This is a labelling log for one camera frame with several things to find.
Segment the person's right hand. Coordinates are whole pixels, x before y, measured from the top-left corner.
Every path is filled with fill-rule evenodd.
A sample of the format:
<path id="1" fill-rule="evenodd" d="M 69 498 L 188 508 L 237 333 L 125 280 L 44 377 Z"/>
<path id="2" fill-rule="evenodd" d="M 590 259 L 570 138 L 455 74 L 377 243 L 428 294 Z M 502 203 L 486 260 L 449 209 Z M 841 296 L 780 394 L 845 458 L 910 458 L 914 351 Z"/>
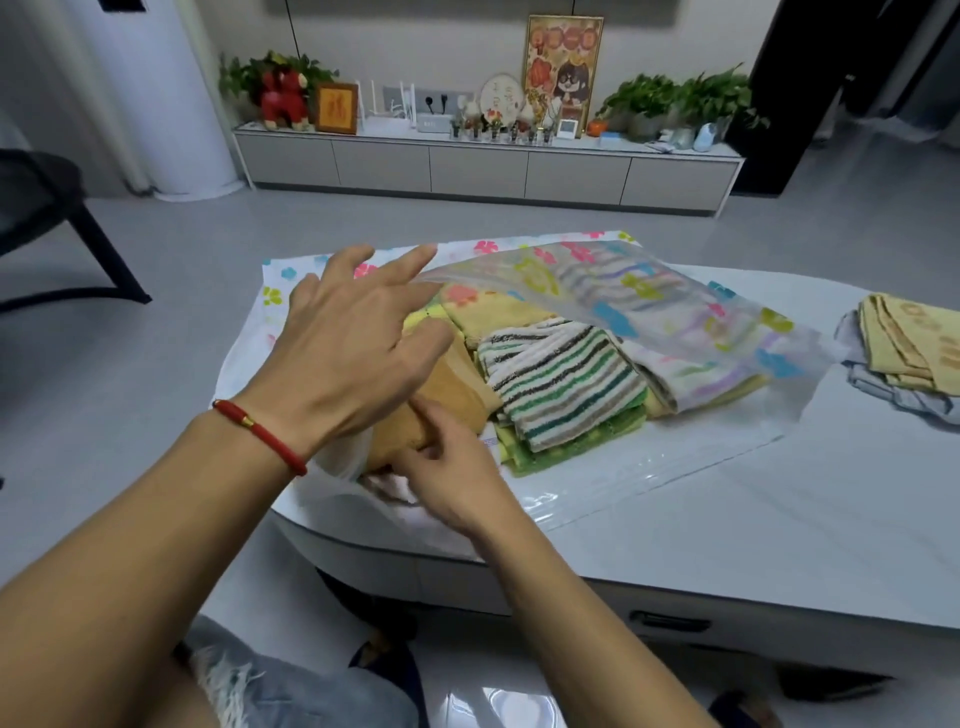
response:
<path id="1" fill-rule="evenodd" d="M 412 396 L 410 406 L 435 439 L 427 449 L 438 451 L 433 474 L 425 480 L 408 480 L 420 504 L 472 541 L 524 515 L 493 455 L 473 431 L 420 394 Z"/>

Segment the person's left hand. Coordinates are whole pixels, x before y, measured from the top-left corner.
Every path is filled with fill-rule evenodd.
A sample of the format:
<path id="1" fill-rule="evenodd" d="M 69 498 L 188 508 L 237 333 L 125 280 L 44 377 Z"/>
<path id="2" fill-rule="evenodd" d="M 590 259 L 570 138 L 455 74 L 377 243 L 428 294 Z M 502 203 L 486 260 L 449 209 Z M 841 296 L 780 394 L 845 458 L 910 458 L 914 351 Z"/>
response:
<path id="1" fill-rule="evenodd" d="M 417 246 L 334 289 L 323 288 L 323 274 L 307 274 L 291 292 L 269 356 L 231 399 L 235 406 L 308 460 L 407 402 L 378 392 L 380 346 L 438 292 L 437 283 L 416 281 L 436 254 L 435 244 Z"/>

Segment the orange towel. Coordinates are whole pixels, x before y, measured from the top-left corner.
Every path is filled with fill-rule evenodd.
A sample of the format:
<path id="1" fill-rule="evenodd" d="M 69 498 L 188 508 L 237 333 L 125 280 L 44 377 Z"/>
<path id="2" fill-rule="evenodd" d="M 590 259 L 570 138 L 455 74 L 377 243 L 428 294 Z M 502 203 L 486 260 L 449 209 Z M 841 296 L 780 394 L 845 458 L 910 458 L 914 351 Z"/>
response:
<path id="1" fill-rule="evenodd" d="M 455 338 L 418 394 L 441 405 L 474 435 L 481 435 L 488 419 L 500 407 L 498 394 L 474 367 L 466 345 Z M 429 447 L 434 437 L 409 403 L 403 403 L 372 428 L 369 452 L 362 475 L 389 465 L 392 455 L 404 448 Z"/>

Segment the clear floral plastic storage bag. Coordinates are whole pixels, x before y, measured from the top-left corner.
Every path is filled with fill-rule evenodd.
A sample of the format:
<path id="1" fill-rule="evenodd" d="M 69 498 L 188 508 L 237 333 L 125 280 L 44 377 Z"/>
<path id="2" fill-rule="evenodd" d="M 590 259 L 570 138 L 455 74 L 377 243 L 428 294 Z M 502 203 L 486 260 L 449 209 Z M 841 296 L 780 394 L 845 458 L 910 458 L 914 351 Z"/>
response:
<path id="1" fill-rule="evenodd" d="M 594 241 L 635 246 L 651 260 L 665 264 L 624 231 L 564 233 L 441 243 L 423 277 L 443 285 L 507 294 L 553 312 L 555 317 L 607 333 L 589 299 L 571 293 L 556 274 L 565 252 L 559 244 Z M 727 353 L 758 365 L 769 383 L 718 406 L 651 418 L 647 407 L 658 402 L 641 374 L 648 386 L 646 421 L 641 429 L 525 477 L 513 476 L 501 463 L 495 425 L 510 425 L 498 418 L 500 400 L 481 441 L 523 508 L 548 529 L 781 439 L 798 422 L 829 368 L 845 354 L 842 346 L 816 329 L 738 296 L 704 274 L 675 270 L 731 305 L 738 325 L 752 337 L 740 339 L 745 346 L 742 353 L 732 347 Z"/>

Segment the person's right forearm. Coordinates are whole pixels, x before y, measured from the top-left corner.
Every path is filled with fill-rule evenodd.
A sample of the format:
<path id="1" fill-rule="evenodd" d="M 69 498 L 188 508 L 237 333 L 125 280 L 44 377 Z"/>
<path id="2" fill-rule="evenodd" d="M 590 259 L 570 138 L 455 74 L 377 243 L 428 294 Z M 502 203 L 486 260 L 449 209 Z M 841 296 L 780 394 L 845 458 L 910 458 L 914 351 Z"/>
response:
<path id="1" fill-rule="evenodd" d="M 522 509 L 479 511 L 464 531 L 570 728 L 719 728 Z"/>

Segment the person's left forearm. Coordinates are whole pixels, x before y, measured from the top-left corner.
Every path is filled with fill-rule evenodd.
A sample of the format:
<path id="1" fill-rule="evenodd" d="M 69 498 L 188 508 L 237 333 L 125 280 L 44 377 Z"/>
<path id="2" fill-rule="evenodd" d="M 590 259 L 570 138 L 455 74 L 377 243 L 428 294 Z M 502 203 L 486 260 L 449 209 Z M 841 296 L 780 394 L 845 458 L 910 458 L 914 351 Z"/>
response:
<path id="1" fill-rule="evenodd" d="M 215 725 L 177 645 L 293 469 L 213 412 L 0 588 L 0 728 Z"/>

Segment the lime yellow towel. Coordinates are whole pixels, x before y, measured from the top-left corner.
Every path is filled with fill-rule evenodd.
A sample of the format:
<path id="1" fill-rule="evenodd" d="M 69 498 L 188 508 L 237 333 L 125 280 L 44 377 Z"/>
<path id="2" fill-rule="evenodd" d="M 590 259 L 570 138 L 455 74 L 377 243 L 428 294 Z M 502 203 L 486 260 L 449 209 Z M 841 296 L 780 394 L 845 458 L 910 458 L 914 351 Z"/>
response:
<path id="1" fill-rule="evenodd" d="M 406 316 L 403 321 L 403 335 L 406 336 L 408 334 L 412 334 L 414 329 L 422 322 L 432 320 L 442 321 L 448 328 L 452 327 L 454 332 L 457 331 L 456 325 L 453 323 L 453 321 L 451 321 L 450 316 L 444 309 L 442 303 L 437 297 L 435 297 L 431 299 L 424 307 L 414 310 Z"/>

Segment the yellow patterned towel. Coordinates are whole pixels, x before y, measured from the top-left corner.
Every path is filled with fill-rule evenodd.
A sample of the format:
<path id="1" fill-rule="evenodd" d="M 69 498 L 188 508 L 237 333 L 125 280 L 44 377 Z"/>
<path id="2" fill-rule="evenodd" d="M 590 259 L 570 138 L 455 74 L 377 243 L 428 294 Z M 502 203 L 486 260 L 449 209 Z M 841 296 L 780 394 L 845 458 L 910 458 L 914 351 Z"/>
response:
<path id="1" fill-rule="evenodd" d="M 470 351 L 495 332 L 534 326 L 556 316 L 516 297 L 462 284 L 444 285 L 438 299 Z"/>

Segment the green black striped towel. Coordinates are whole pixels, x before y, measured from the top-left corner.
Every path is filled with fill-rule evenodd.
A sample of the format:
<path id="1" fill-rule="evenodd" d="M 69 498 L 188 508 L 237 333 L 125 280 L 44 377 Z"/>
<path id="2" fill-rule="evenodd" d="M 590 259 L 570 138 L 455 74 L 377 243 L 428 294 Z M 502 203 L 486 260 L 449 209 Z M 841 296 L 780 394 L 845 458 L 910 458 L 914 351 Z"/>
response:
<path id="1" fill-rule="evenodd" d="M 533 454 L 645 413 L 646 381 L 599 327 L 554 317 L 502 328 L 475 354 L 501 401 L 498 418 Z"/>

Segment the white router with antennas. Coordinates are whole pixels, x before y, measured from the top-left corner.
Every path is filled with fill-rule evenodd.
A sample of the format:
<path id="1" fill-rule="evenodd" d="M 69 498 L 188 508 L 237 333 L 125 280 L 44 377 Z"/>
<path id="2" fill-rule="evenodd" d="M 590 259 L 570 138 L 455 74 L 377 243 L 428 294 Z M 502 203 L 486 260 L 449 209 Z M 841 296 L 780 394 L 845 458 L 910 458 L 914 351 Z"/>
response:
<path id="1" fill-rule="evenodd" d="M 417 129 L 416 86 L 401 80 L 390 95 L 390 87 L 374 80 L 356 80 L 357 134 L 368 137 L 402 138 Z"/>

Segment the small orange framed picture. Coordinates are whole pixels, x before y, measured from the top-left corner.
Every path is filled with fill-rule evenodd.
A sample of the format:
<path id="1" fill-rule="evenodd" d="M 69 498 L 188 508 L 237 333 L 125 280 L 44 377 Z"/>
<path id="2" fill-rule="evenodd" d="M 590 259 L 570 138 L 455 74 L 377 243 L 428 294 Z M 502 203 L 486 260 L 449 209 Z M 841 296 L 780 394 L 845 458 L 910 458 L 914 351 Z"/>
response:
<path id="1" fill-rule="evenodd" d="M 318 133 L 356 136 L 359 119 L 357 83 L 322 81 L 315 86 Z"/>

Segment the white low cabinet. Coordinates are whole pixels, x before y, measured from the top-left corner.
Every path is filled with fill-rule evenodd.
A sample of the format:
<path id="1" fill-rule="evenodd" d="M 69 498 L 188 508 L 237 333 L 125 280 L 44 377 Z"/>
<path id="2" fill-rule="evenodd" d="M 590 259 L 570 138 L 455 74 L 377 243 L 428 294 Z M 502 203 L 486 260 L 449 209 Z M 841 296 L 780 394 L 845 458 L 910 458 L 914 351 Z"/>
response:
<path id="1" fill-rule="evenodd" d="M 555 139 L 549 146 L 234 128 L 255 188 L 716 217 L 745 160 L 725 144 L 706 153 L 624 142 Z"/>

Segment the red plush toy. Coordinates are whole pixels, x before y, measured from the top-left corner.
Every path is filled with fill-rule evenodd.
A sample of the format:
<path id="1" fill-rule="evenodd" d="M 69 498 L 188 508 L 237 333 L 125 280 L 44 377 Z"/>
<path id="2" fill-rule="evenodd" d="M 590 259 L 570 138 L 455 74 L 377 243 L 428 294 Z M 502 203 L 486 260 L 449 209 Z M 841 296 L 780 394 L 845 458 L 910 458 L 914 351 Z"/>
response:
<path id="1" fill-rule="evenodd" d="M 276 65 L 265 71 L 259 109 L 267 130 L 276 131 L 281 124 L 294 131 L 308 130 L 306 84 L 306 77 L 289 65 Z"/>

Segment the row of small figurines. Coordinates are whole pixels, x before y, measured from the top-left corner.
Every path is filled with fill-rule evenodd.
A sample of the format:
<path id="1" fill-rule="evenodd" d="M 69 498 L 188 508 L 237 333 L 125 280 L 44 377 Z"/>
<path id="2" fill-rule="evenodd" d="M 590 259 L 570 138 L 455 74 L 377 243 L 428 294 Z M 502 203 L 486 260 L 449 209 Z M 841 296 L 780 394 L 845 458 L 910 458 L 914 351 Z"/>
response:
<path id="1" fill-rule="evenodd" d="M 452 141 L 509 145 L 511 147 L 543 147 L 552 144 L 557 117 L 550 112 L 537 115 L 533 107 L 524 106 L 512 119 L 492 108 L 469 116 L 454 115 L 449 123 Z"/>

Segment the green leafy plant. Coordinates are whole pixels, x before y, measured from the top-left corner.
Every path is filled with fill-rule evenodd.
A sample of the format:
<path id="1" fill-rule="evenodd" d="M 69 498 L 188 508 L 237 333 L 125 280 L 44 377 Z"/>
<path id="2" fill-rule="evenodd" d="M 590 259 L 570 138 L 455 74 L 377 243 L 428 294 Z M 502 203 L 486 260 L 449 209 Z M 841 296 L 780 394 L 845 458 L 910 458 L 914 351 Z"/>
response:
<path id="1" fill-rule="evenodd" d="M 316 85 L 321 82 L 336 83 L 340 77 L 338 69 L 324 67 L 318 59 L 306 54 L 281 54 L 268 51 L 262 57 L 251 57 L 243 61 L 239 56 L 228 57 L 221 53 L 219 54 L 219 91 L 222 95 L 230 95 L 236 99 L 246 98 L 248 103 L 258 109 L 262 119 L 259 108 L 261 77 L 265 71 L 275 66 L 292 67 L 306 78 L 308 118 Z"/>

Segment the black slipper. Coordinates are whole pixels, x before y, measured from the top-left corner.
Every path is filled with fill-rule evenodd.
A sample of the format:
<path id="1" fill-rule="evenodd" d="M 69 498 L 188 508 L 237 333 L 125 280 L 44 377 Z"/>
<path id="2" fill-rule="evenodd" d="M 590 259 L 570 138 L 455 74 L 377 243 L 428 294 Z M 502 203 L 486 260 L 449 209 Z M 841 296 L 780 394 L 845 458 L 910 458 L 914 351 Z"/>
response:
<path id="1" fill-rule="evenodd" d="M 707 710 L 721 728 L 765 728 L 770 717 L 761 698 L 739 689 L 721 693 Z"/>
<path id="2" fill-rule="evenodd" d="M 423 679 L 406 640 L 375 632 L 354 653 L 348 667 L 368 671 L 394 685 L 414 704 L 417 728 L 430 728 Z"/>

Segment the round embroidered fan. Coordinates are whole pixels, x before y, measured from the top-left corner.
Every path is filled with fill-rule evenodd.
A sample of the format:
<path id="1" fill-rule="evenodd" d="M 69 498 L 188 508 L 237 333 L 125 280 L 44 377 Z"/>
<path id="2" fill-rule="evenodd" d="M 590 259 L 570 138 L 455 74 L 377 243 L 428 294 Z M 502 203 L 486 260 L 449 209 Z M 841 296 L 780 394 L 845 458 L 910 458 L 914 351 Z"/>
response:
<path id="1" fill-rule="evenodd" d="M 478 105 L 488 123 L 499 121 L 501 126 L 510 127 L 526 106 L 523 86 L 511 74 L 496 74 L 483 84 Z"/>

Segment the white standing air conditioner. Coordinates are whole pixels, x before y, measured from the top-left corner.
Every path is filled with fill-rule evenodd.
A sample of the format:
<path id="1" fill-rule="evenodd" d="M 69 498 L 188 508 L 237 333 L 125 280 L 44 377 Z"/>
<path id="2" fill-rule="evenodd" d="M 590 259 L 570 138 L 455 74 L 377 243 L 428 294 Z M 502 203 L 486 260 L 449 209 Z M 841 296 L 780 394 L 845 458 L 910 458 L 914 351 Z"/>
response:
<path id="1" fill-rule="evenodd" d="M 153 195 L 200 202 L 244 188 L 177 0 L 63 4 L 104 72 Z"/>

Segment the person's jeans leg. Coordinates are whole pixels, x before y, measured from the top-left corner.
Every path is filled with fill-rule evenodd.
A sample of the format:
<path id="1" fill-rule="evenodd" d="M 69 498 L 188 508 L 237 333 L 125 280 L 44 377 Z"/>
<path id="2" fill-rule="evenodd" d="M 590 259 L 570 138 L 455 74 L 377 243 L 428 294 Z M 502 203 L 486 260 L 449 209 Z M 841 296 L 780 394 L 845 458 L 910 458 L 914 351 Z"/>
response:
<path id="1" fill-rule="evenodd" d="M 411 700 L 365 669 L 318 674 L 267 656 L 199 615 L 174 659 L 192 674 L 219 728 L 418 728 Z"/>

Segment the pastel striped towel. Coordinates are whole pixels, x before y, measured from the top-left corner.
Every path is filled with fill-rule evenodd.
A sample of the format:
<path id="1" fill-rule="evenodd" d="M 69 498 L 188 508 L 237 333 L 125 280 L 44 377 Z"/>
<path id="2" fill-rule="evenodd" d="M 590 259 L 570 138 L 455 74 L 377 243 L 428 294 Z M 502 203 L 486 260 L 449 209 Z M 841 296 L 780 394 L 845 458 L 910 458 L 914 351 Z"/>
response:
<path id="1" fill-rule="evenodd" d="M 618 350 L 646 379 L 651 418 L 718 407 L 762 389 L 769 378 L 739 354 L 752 338 L 714 292 L 636 246 L 564 242 L 556 275 L 587 298 Z"/>

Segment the tall framed cartoon picture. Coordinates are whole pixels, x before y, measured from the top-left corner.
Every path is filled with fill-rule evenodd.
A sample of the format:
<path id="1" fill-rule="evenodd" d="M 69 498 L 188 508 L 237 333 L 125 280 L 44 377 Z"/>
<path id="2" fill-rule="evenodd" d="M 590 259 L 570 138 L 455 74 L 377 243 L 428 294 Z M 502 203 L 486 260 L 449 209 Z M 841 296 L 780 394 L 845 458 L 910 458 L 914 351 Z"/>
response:
<path id="1" fill-rule="evenodd" d="M 599 50 L 601 16 L 532 14 L 528 17 L 522 64 L 525 108 L 540 126 L 550 120 L 577 124 L 580 139 L 590 120 Z"/>

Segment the black chair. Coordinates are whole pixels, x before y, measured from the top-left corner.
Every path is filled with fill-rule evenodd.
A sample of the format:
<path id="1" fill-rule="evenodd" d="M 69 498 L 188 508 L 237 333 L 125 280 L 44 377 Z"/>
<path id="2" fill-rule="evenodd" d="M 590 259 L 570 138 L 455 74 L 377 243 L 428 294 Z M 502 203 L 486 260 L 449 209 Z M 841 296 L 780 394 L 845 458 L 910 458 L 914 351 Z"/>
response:
<path id="1" fill-rule="evenodd" d="M 152 297 L 88 209 L 87 198 L 82 171 L 73 161 L 45 151 L 0 148 L 0 258 L 66 223 L 112 283 L 0 300 L 0 314 L 84 299 L 150 304 Z"/>

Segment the bushy green potted plant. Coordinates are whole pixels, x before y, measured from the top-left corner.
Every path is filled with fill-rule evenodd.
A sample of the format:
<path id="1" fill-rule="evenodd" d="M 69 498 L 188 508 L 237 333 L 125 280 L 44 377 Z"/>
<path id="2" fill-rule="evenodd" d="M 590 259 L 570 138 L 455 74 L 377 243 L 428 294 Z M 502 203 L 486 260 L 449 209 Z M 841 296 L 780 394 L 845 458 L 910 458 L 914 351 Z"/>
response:
<path id="1" fill-rule="evenodd" d="M 606 130 L 630 142 L 657 141 L 666 128 L 680 91 L 680 85 L 665 75 L 639 74 L 622 82 L 596 113 Z"/>

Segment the trailing green potted plant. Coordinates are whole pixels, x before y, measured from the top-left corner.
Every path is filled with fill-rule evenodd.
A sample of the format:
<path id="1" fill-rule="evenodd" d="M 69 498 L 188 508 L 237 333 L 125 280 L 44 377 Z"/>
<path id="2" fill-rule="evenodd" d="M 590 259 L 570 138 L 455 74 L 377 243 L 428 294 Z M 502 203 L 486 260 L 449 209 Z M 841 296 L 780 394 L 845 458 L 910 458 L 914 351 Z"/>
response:
<path id="1" fill-rule="evenodd" d="M 771 121 L 755 108 L 751 77 L 740 67 L 738 63 L 716 74 L 702 73 L 679 85 L 675 97 L 678 123 L 696 131 L 713 124 L 717 142 L 725 141 L 736 124 L 750 130 L 768 129 Z"/>

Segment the white table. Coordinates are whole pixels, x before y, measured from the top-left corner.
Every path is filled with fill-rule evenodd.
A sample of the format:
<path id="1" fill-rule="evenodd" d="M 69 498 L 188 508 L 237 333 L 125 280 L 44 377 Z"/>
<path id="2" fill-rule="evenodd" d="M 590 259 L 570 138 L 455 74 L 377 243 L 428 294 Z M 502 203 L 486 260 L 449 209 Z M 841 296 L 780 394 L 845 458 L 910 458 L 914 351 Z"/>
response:
<path id="1" fill-rule="evenodd" d="M 960 675 L 960 433 L 832 367 L 778 440 L 551 529 L 639 637 Z"/>

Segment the grey blue cloth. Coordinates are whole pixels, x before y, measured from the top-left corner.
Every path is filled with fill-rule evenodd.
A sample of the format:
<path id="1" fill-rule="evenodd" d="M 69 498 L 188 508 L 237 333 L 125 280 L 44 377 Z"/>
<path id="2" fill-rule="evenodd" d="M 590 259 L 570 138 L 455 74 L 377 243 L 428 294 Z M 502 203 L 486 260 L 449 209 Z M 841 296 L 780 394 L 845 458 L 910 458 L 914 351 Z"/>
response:
<path id="1" fill-rule="evenodd" d="M 938 420 L 960 431 L 960 396 L 907 389 L 887 383 L 867 366 L 867 349 L 857 310 L 847 312 L 837 324 L 834 339 L 847 347 L 846 381 L 855 389 L 891 406 L 918 416 Z"/>

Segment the folded yellow towel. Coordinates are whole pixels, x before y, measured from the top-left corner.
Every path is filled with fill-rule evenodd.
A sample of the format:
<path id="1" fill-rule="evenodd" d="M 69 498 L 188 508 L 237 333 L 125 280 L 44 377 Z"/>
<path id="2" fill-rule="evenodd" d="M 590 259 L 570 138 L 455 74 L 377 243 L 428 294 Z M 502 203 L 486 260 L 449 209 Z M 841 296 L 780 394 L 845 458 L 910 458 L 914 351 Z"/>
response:
<path id="1" fill-rule="evenodd" d="M 870 371 L 895 387 L 960 398 L 960 311 L 873 293 L 857 314 Z"/>

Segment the grey wall socket panel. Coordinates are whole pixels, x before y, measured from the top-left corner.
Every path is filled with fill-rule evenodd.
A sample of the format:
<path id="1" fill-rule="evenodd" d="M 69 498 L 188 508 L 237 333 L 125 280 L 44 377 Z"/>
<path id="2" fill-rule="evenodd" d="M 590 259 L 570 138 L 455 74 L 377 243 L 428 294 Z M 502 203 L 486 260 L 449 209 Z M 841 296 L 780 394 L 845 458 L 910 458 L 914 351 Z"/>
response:
<path id="1" fill-rule="evenodd" d="M 435 89 L 429 87 L 415 87 L 405 85 L 403 88 L 399 84 L 383 85 L 381 94 L 382 102 L 378 103 L 378 109 L 394 116 L 405 116 L 406 108 L 410 105 L 407 98 L 410 91 L 414 92 L 415 112 L 420 115 L 461 115 L 467 104 L 475 100 L 476 90 L 462 89 Z"/>

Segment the dark doorway frame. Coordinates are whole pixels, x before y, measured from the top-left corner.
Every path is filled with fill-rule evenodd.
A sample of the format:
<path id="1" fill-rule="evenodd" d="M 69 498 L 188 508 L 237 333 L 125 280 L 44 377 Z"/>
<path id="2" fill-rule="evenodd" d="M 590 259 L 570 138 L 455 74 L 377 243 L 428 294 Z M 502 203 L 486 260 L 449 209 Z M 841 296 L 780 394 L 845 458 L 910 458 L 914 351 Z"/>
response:
<path id="1" fill-rule="evenodd" d="M 834 102 L 886 118 L 960 94 L 960 0 L 780 0 L 750 85 L 770 124 L 733 123 L 732 193 L 775 198 Z"/>

